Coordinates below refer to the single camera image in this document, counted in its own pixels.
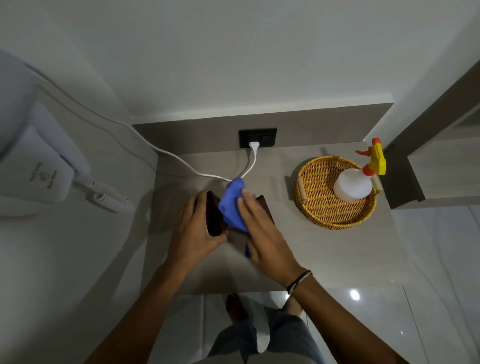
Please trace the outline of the person's right foot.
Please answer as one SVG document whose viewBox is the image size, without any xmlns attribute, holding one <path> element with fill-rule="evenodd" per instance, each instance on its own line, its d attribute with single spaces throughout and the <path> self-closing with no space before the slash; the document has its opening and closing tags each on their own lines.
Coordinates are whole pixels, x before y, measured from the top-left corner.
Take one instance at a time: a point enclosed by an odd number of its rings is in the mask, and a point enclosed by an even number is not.
<svg viewBox="0 0 480 364">
<path fill-rule="evenodd" d="M 293 295 L 289 295 L 283 307 L 279 311 L 292 316 L 301 317 L 304 310 L 299 302 L 293 297 Z"/>
</svg>

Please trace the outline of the person's right forearm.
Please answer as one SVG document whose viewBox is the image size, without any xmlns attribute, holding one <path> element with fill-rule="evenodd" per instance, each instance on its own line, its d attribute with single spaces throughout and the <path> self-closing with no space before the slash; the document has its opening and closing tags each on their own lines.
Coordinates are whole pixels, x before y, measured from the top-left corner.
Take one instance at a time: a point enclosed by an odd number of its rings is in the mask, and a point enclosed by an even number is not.
<svg viewBox="0 0 480 364">
<path fill-rule="evenodd" d="M 312 274 L 288 293 L 302 306 L 337 364 L 410 364 L 337 302 Z"/>
</svg>

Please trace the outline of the round wicker basket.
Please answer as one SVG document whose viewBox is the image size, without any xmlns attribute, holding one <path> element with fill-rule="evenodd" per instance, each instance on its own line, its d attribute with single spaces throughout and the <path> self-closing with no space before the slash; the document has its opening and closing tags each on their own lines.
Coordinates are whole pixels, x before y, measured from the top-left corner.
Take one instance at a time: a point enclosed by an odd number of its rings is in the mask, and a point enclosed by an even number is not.
<svg viewBox="0 0 480 364">
<path fill-rule="evenodd" d="M 343 230 L 368 220 L 377 205 L 377 191 L 355 202 L 339 199 L 333 186 L 340 173 L 360 165 L 335 155 L 311 158 L 299 169 L 293 182 L 296 207 L 312 223 L 330 230 Z"/>
</svg>

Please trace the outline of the white spray bottle yellow trigger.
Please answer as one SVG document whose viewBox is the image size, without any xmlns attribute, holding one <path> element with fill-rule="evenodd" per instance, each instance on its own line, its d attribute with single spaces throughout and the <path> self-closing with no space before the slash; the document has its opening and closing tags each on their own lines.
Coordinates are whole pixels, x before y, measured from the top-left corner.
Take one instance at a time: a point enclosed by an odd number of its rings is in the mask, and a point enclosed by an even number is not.
<svg viewBox="0 0 480 364">
<path fill-rule="evenodd" d="M 355 153 L 368 157 L 369 163 L 361 168 L 345 169 L 339 174 L 333 185 L 333 193 L 344 202 L 355 202 L 367 197 L 374 187 L 372 177 L 387 172 L 387 161 L 379 137 L 372 139 L 367 150 L 356 150 Z"/>
</svg>

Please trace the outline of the person's foot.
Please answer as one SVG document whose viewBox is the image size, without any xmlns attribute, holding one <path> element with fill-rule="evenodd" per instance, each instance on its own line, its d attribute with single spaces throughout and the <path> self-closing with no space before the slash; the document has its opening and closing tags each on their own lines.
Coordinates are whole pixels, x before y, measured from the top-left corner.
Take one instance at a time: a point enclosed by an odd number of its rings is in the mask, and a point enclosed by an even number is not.
<svg viewBox="0 0 480 364">
<path fill-rule="evenodd" d="M 233 324 L 250 319 L 249 312 L 244 307 L 243 302 L 237 293 L 227 295 L 225 300 L 225 310 Z"/>
<path fill-rule="evenodd" d="M 292 316 L 301 317 L 304 310 L 299 302 L 293 297 L 293 295 L 289 295 L 283 307 L 279 311 Z"/>
</svg>

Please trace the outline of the grey wooden cabinet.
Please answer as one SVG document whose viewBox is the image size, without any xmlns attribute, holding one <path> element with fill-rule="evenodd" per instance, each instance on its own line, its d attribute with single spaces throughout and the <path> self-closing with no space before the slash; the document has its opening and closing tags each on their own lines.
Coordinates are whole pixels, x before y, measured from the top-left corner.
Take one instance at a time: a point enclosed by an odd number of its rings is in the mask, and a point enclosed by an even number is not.
<svg viewBox="0 0 480 364">
<path fill-rule="evenodd" d="M 480 60 L 383 153 L 391 210 L 480 205 Z"/>
</svg>

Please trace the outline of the white wall-mounted hair dryer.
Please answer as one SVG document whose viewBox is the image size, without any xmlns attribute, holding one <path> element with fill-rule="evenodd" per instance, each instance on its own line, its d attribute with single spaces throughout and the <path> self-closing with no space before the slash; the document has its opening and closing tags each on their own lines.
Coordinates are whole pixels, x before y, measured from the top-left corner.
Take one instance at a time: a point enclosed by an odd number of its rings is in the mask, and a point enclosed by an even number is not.
<svg viewBox="0 0 480 364">
<path fill-rule="evenodd" d="M 33 215 L 91 186 L 87 159 L 38 100 L 20 59 L 0 49 L 0 217 Z"/>
</svg>

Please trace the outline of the black wall outlet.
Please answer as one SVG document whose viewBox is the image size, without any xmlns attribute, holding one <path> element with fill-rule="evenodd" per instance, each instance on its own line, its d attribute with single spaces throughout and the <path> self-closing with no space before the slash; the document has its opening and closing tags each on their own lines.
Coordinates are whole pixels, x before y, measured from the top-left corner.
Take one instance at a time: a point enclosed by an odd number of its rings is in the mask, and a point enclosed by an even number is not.
<svg viewBox="0 0 480 364">
<path fill-rule="evenodd" d="M 238 131 L 240 149 L 248 149 L 250 142 L 258 142 L 260 148 L 275 146 L 277 128 L 244 129 Z"/>
</svg>

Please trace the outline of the person's left hand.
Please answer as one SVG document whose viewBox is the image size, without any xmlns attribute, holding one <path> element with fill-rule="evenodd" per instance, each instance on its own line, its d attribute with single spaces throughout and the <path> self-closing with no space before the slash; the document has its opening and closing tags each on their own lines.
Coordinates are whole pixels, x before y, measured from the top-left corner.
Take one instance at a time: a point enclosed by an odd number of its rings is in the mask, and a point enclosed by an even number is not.
<svg viewBox="0 0 480 364">
<path fill-rule="evenodd" d="M 217 248 L 209 248 L 206 224 L 206 193 L 200 191 L 195 208 L 195 216 L 186 234 L 180 233 L 180 211 L 173 229 L 165 263 L 188 274 Z"/>
</svg>

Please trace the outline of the person's grey jeans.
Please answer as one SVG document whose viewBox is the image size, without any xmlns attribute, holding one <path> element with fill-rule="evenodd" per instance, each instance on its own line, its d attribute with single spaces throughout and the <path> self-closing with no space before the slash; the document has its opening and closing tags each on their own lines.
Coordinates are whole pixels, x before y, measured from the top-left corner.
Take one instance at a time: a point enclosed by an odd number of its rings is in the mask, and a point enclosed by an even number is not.
<svg viewBox="0 0 480 364">
<path fill-rule="evenodd" d="M 252 321 L 246 319 L 222 330 L 207 357 L 193 364 L 326 364 L 299 316 L 277 311 L 268 326 L 270 339 L 263 352 Z"/>
</svg>

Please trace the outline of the dark brown box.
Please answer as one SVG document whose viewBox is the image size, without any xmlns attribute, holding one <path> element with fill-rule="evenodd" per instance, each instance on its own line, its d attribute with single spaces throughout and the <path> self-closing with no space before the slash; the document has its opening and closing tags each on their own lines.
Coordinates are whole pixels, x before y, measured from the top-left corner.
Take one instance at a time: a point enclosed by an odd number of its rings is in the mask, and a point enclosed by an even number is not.
<svg viewBox="0 0 480 364">
<path fill-rule="evenodd" d="M 205 205 L 206 228 L 207 228 L 207 232 L 211 236 L 220 236 L 221 234 L 227 231 L 240 233 L 244 236 L 249 235 L 247 228 L 238 228 L 225 221 L 225 217 L 219 209 L 219 204 L 221 199 L 218 196 L 216 196 L 213 193 L 213 191 L 206 190 L 205 193 L 206 193 L 206 205 Z M 263 195 L 260 195 L 259 197 L 255 197 L 254 195 L 251 195 L 251 198 L 254 200 L 254 202 L 257 203 L 261 212 L 265 213 L 268 220 L 273 225 L 275 225 L 273 216 L 269 210 L 265 197 Z"/>
</svg>

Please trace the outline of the blue cleaning cloth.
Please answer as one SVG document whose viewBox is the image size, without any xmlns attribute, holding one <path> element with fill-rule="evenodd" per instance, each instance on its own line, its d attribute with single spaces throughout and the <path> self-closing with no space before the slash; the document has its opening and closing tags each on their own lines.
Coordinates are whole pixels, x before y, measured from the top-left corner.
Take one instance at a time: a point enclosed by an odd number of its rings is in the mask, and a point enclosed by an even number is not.
<svg viewBox="0 0 480 364">
<path fill-rule="evenodd" d="M 248 233 L 248 228 L 238 208 L 238 198 L 242 197 L 245 183 L 241 177 L 231 180 L 227 185 L 223 197 L 220 199 L 218 209 L 223 216 L 223 221 L 228 228 L 234 228 Z"/>
</svg>

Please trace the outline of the person's left foot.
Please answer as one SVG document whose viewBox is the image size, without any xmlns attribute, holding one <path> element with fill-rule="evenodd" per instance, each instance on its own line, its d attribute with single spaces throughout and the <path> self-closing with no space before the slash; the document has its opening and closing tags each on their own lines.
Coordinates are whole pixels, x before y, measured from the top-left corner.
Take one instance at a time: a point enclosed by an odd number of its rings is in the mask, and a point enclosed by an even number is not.
<svg viewBox="0 0 480 364">
<path fill-rule="evenodd" d="M 225 310 L 233 324 L 250 319 L 249 312 L 244 307 L 243 302 L 237 293 L 227 295 L 225 300 Z"/>
</svg>

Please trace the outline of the person's left forearm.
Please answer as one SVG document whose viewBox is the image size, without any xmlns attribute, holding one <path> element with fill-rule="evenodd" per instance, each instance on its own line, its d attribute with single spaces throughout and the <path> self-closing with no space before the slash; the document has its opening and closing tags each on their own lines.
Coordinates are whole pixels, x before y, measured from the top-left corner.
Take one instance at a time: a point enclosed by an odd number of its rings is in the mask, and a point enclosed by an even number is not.
<svg viewBox="0 0 480 364">
<path fill-rule="evenodd" d="M 167 258 L 84 364 L 147 364 L 169 306 L 191 269 L 187 258 Z"/>
</svg>

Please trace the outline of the person's right hand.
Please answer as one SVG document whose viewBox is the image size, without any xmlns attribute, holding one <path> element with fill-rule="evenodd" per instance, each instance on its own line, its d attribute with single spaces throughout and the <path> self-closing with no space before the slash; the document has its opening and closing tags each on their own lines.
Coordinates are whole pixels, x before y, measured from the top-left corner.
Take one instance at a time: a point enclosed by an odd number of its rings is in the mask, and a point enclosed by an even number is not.
<svg viewBox="0 0 480 364">
<path fill-rule="evenodd" d="M 241 214 L 241 197 L 237 200 Z M 263 265 L 257 267 L 266 276 L 288 291 L 311 276 L 294 257 L 288 243 L 276 225 L 247 225 L 249 240 L 257 240 L 263 246 Z"/>
</svg>

